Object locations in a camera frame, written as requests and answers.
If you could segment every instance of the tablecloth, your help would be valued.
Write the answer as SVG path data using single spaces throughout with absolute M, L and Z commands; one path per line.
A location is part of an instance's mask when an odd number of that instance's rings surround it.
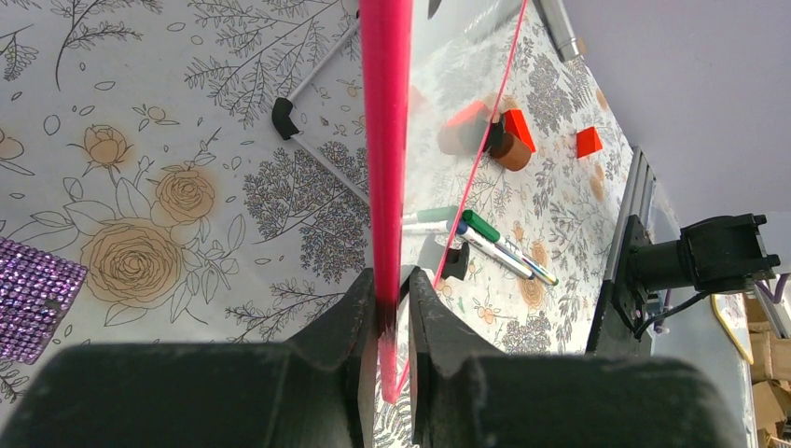
M 269 122 L 355 12 L 352 0 L 0 0 L 0 236 L 90 270 L 40 360 L 0 362 L 2 421 L 66 346 L 281 341 L 370 265 L 365 205 Z M 579 353 L 631 151 L 586 65 L 560 63 L 526 14 L 505 104 L 525 110 L 537 152 L 517 173 L 484 158 L 467 206 L 561 283 L 474 253 L 438 293 L 508 353 Z M 360 57 L 355 37 L 292 117 L 364 187 Z M 578 160 L 588 126 L 604 148 Z M 408 396 L 377 409 L 378 445 L 408 445 Z

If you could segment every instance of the gray wall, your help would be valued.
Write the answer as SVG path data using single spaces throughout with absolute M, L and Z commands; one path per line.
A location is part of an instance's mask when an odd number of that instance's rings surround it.
M 791 0 L 565 4 L 682 226 L 791 210 Z

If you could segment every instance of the sparkly purple surface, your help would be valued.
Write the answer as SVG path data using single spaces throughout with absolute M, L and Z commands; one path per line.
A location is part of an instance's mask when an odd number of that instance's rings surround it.
M 87 271 L 0 237 L 0 359 L 33 364 L 41 356 Z

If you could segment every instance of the green marker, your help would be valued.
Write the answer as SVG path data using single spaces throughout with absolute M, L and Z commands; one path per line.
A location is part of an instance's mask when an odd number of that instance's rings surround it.
M 459 211 L 459 207 L 455 205 L 449 205 L 447 207 L 439 207 L 439 208 L 430 208 L 428 210 L 421 210 L 417 213 L 410 213 L 408 215 L 404 215 L 403 217 L 403 225 L 407 224 L 417 224 L 419 222 L 435 222 L 435 221 L 447 221 L 449 219 L 453 219 L 456 217 L 456 212 Z
M 556 287 L 560 283 L 558 277 L 547 271 L 534 259 L 523 254 L 518 247 L 508 241 L 507 238 L 505 238 L 488 222 L 483 220 L 482 217 L 478 216 L 477 213 L 473 212 L 472 210 L 464 210 L 462 213 L 462 219 L 467 223 L 468 226 L 480 233 L 481 236 L 494 243 L 498 249 L 508 254 L 511 258 L 516 259 L 527 266 L 528 269 L 530 269 L 530 271 L 532 271 L 536 277 L 540 278 L 542 282 L 550 285 L 551 287 Z

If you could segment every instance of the marker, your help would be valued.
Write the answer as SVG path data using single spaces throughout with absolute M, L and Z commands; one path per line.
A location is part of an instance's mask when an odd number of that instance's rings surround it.
M 547 269 L 544 268 L 544 266 L 541 266 L 538 261 L 522 253 L 522 251 L 516 245 L 508 241 L 508 239 L 504 237 L 502 233 L 497 231 L 497 229 L 492 227 L 488 222 L 484 221 L 483 218 L 479 217 L 478 214 L 472 210 L 464 210 L 462 213 L 462 219 L 470 227 L 480 233 L 484 238 L 492 242 L 498 249 L 506 252 L 510 257 L 520 260 L 521 263 L 527 266 L 528 269 L 530 269 L 542 282 L 550 285 L 551 287 L 556 287 L 560 283 L 558 277 L 547 271 Z
M 448 228 L 450 229 L 452 225 L 453 223 L 450 221 L 448 223 Z M 519 277 L 527 278 L 527 279 L 533 278 L 533 273 L 531 273 L 530 270 L 527 269 L 527 267 L 525 267 L 523 264 L 519 263 L 518 261 L 506 255 L 502 250 L 498 249 L 494 244 L 492 244 L 486 238 L 480 236 L 464 221 L 459 221 L 459 226 L 456 228 L 456 235 L 467 240 L 468 243 L 477 247 L 478 250 L 480 250 L 484 254 L 492 257 L 493 259 L 496 259 Z
M 449 233 L 448 227 L 453 225 L 453 221 L 421 222 L 418 224 L 408 224 L 401 230 L 405 234 L 420 235 L 426 233 Z
M 415 224 L 418 222 L 434 222 L 453 219 L 456 217 L 456 212 L 459 207 L 449 205 L 447 207 L 430 208 L 428 210 L 421 210 L 417 213 L 410 213 L 404 215 L 402 225 Z

